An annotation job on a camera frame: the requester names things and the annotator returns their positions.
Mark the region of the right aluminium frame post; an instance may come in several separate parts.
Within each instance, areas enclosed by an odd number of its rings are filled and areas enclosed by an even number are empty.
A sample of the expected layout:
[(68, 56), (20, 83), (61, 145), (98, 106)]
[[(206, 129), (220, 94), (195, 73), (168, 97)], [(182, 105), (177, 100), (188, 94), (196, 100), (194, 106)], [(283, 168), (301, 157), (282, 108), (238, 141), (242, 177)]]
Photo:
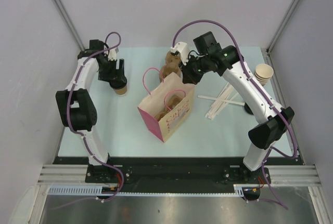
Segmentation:
[(268, 47), (266, 48), (266, 52), (270, 55), (273, 51), (276, 43), (280, 39), (284, 29), (286, 28), (288, 22), (292, 18), (293, 14), (296, 12), (297, 7), (299, 6), (301, 0), (292, 0), (286, 13), (284, 14), (282, 21), (280, 22), (277, 30), (275, 31), (273, 38), (271, 39)]

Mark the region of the stack of brown paper cups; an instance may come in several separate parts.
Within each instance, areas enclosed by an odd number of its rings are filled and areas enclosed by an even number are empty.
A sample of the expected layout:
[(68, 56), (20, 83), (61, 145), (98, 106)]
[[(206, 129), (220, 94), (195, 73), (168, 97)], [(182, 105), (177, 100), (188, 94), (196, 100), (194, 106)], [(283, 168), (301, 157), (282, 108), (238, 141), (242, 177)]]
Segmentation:
[(274, 75), (273, 68), (268, 64), (258, 64), (254, 70), (254, 76), (257, 78), (259, 83), (264, 86), (266, 85), (272, 76)]

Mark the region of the single brown paper cup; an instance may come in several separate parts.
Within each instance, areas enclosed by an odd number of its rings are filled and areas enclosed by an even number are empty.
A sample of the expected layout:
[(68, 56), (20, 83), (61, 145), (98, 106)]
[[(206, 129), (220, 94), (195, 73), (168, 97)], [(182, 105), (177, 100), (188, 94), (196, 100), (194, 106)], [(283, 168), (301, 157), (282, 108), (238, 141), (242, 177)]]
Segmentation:
[(124, 96), (127, 93), (127, 86), (122, 88), (114, 89), (114, 92), (119, 96)]

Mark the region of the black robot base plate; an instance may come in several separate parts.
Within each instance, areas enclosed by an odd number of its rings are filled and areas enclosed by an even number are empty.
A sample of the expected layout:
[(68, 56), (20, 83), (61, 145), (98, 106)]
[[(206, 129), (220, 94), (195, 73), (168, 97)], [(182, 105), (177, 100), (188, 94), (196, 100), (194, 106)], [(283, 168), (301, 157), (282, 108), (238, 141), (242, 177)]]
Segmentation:
[(241, 157), (111, 157), (108, 164), (90, 165), (85, 157), (56, 157), (44, 166), (41, 179), (58, 184), (106, 185), (107, 192), (123, 182), (126, 193), (231, 193), (234, 185), (264, 184), (275, 168), (303, 165), (301, 158), (270, 157), (264, 170), (251, 172)]

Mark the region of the stack of black cup lids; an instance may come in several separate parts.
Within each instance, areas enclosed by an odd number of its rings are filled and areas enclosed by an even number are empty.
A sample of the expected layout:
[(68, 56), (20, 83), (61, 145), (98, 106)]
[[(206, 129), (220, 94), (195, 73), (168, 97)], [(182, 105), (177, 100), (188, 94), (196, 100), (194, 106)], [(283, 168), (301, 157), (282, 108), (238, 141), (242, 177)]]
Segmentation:
[(244, 105), (244, 110), (248, 113), (248, 114), (250, 114), (250, 115), (253, 115), (253, 112), (251, 111), (251, 109), (249, 108), (249, 106), (245, 103), (245, 105)]

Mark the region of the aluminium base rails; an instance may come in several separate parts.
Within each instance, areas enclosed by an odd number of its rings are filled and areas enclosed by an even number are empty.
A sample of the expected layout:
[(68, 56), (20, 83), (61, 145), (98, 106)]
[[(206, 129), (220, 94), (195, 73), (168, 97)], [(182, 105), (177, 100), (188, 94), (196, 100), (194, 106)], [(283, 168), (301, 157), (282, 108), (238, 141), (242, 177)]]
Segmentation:
[[(225, 184), (254, 185), (269, 181), (274, 186), (319, 186), (315, 166), (277, 165), (265, 166), (265, 171), (241, 173), (238, 166), (196, 165), (124, 165), (120, 167), (125, 183), (134, 183), (140, 179), (168, 181), (207, 180)], [(100, 168), (90, 171), (87, 165), (44, 165), (38, 178), (40, 185), (81, 185), (83, 183), (111, 184), (118, 182), (118, 174), (112, 169)]]

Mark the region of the pink kraft paper bag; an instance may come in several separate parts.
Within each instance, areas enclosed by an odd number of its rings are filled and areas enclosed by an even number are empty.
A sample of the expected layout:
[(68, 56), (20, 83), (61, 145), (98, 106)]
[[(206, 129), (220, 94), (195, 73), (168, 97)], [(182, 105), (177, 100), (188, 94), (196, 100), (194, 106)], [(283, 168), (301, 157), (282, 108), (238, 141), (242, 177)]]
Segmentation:
[(171, 73), (152, 91), (145, 82), (143, 86), (148, 95), (138, 105), (138, 111), (147, 129), (166, 142), (191, 114), (195, 85), (184, 84), (176, 73)]

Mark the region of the pile of white wrapped straws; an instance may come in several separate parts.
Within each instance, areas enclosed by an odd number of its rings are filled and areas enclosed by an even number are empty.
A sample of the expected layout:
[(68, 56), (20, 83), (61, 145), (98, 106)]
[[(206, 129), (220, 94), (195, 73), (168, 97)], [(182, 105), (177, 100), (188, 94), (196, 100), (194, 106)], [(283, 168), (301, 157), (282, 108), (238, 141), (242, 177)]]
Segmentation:
[(230, 83), (227, 83), (217, 97), (217, 100), (211, 104), (210, 110), (206, 113), (205, 117), (213, 120), (225, 107), (229, 105), (228, 101), (233, 101), (238, 95), (239, 93), (235, 91), (234, 87)]

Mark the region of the brown pulp cup carrier stack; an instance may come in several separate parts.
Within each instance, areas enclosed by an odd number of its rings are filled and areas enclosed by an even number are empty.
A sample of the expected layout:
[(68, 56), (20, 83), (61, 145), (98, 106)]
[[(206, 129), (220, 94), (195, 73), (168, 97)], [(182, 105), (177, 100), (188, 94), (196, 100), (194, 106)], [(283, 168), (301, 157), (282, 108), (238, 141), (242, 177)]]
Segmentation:
[(179, 68), (180, 62), (180, 56), (173, 55), (169, 51), (165, 57), (165, 65), (160, 70), (159, 80), (162, 82), (162, 80), (171, 73), (175, 73), (181, 77), (182, 72)]

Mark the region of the single brown pulp cup carrier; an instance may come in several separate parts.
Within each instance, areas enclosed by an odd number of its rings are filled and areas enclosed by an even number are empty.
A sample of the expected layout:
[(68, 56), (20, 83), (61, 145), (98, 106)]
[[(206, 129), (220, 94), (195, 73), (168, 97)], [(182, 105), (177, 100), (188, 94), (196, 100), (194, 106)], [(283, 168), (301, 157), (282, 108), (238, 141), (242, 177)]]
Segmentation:
[[(184, 95), (179, 96), (176, 92), (181, 92)], [(163, 103), (164, 108), (155, 116), (157, 121), (160, 121), (165, 115), (172, 111), (186, 96), (183, 90), (175, 90), (167, 93), (164, 97)]]

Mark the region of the aluminium frame post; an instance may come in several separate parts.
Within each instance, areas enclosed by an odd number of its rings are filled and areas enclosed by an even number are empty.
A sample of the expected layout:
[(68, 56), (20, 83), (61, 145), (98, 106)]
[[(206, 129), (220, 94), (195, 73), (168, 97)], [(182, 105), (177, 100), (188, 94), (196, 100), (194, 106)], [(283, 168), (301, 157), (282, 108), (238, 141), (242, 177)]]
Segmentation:
[(292, 0), (286, 13), (284, 14), (282, 21), (280, 22), (277, 30), (275, 31), (273, 38), (271, 39), (268, 47), (266, 48), (266, 52), (270, 55), (273, 51), (276, 43), (280, 39), (284, 29), (286, 28), (288, 22), (292, 18), (293, 14), (296, 12), (297, 7), (299, 6), (301, 0)]
[(65, 23), (67, 30), (69, 31), (70, 35), (72, 36), (74, 42), (76, 43), (79, 50), (84, 50), (84, 44), (76, 30), (76, 27), (73, 24), (73, 21), (68, 14), (68, 11), (66, 10), (62, 0), (51, 0), (53, 4), (55, 5), (61, 19)]

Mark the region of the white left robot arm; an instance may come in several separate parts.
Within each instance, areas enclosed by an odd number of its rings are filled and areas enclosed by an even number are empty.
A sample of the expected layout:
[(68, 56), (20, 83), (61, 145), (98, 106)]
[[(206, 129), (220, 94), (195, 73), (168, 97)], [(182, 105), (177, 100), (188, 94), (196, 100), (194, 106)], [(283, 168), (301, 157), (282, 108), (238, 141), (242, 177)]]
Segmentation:
[(117, 59), (119, 45), (109, 47), (106, 41), (90, 40), (89, 48), (78, 54), (78, 65), (71, 82), (55, 95), (62, 124), (82, 139), (89, 163), (100, 165), (96, 175), (103, 182), (110, 182), (115, 170), (107, 165), (109, 153), (95, 127), (98, 115), (89, 91), (97, 75), (98, 80), (108, 83), (117, 95), (126, 94), (124, 59)]

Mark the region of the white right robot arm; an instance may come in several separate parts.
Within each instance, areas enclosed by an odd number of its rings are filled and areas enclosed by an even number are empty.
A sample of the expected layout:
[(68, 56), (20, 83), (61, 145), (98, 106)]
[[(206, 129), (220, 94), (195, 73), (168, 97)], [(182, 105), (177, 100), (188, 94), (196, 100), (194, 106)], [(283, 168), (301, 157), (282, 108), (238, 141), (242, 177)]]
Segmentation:
[(236, 44), (222, 48), (212, 32), (194, 39), (197, 55), (190, 54), (184, 42), (173, 42), (171, 53), (180, 56), (180, 68), (185, 83), (198, 84), (203, 75), (217, 73), (229, 82), (252, 111), (257, 126), (248, 132), (251, 145), (243, 159), (245, 167), (240, 177), (246, 183), (254, 182), (262, 166), (274, 149), (274, 143), (285, 132), (295, 139), (290, 123), (294, 117), (291, 107), (284, 108), (271, 98), (270, 94), (250, 73), (250, 69)]

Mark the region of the left aluminium frame post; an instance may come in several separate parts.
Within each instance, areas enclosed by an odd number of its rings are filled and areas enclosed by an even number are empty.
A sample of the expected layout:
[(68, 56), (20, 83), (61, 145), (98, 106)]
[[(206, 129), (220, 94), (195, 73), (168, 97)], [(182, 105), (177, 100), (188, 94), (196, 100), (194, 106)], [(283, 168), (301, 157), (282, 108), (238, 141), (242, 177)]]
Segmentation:
[(84, 44), (76, 30), (76, 27), (73, 24), (73, 21), (68, 14), (68, 11), (66, 10), (62, 0), (51, 0), (53, 4), (55, 5), (61, 19), (65, 23), (67, 30), (69, 31), (70, 35), (72, 36), (74, 42), (76, 43), (79, 50), (84, 50)]

